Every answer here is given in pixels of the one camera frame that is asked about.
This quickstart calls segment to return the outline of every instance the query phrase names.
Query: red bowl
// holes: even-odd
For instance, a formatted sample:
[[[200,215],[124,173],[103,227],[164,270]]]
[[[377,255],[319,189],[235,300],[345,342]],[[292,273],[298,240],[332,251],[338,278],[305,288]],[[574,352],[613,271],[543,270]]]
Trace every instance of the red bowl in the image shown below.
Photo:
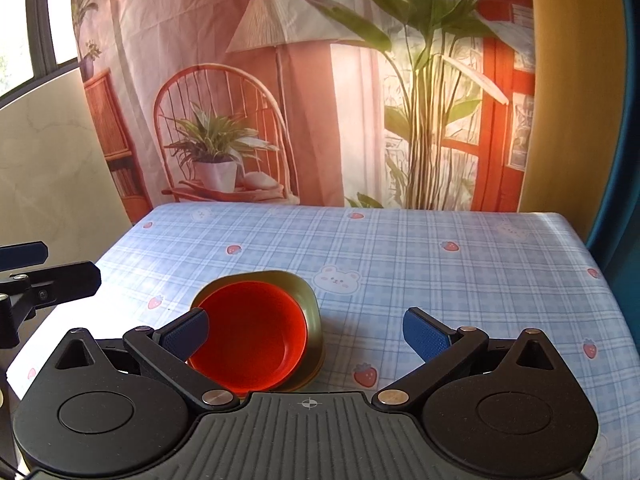
[[[306,348],[299,304],[271,283],[237,282],[197,305],[209,316],[209,337],[189,364],[239,396],[271,390],[295,370]]]

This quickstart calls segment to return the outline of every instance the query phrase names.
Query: crosshair symbol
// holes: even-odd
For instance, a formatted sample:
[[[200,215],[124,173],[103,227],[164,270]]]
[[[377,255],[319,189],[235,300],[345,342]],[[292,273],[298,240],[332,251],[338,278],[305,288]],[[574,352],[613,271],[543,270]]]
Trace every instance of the crosshair symbol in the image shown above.
[[[317,402],[316,400],[313,400],[311,397],[309,397],[308,399],[299,402],[299,404],[302,404],[306,409],[310,410],[311,408],[316,407],[318,404],[322,404],[322,402]]]

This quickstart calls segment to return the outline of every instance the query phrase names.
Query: bowl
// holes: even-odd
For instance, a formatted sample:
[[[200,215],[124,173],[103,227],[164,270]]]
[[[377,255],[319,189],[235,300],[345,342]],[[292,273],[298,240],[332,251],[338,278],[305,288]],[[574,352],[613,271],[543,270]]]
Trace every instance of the bowl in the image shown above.
[[[302,359],[306,319],[298,303],[279,286],[229,283],[198,306],[209,316],[209,336],[190,365],[238,396],[273,390]]]
[[[299,390],[318,375],[324,363],[324,341],[318,300],[309,284],[299,276],[284,270],[260,270],[223,276],[208,285],[196,295],[191,307],[199,306],[202,301],[220,288],[238,282],[263,282],[276,285],[284,290],[300,306],[306,320],[306,348],[300,363],[282,384],[273,388],[276,392]]]

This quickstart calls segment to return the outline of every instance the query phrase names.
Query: black cable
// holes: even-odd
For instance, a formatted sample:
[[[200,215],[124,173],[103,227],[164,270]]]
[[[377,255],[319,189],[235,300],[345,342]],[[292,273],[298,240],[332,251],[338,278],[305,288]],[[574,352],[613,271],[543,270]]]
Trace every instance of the black cable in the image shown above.
[[[7,462],[7,460],[5,460],[4,458],[2,458],[0,456],[0,462],[2,462],[5,466],[7,466],[11,471],[13,471],[14,473],[16,473],[17,475],[20,475],[22,478],[25,477],[25,475],[23,475],[20,471],[18,471],[14,466],[12,466],[11,464],[9,464]],[[5,478],[4,476],[0,476],[2,478],[4,478],[4,480],[14,480],[13,478]]]

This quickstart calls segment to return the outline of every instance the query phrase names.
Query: silver screw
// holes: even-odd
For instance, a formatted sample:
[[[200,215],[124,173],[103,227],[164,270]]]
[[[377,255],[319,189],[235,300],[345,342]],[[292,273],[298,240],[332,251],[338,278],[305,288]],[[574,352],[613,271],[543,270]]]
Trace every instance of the silver screw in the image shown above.
[[[409,395],[402,390],[383,390],[378,394],[378,400],[388,406],[397,406],[398,404],[407,402]]]
[[[209,406],[222,406],[234,400],[234,394],[227,390],[209,390],[202,394],[202,402]]]

